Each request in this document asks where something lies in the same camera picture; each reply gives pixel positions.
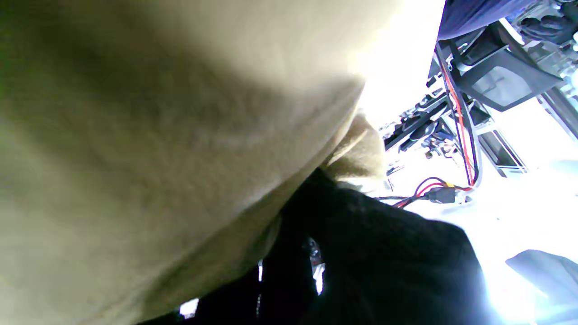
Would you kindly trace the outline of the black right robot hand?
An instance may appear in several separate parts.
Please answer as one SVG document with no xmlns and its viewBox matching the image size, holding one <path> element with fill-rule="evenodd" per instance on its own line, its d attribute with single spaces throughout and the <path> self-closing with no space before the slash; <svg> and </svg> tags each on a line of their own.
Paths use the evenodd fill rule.
<svg viewBox="0 0 578 325">
<path fill-rule="evenodd" d="M 464 230 L 341 188 L 316 169 L 252 268 L 195 315 L 149 325 L 499 325 Z"/>
</svg>

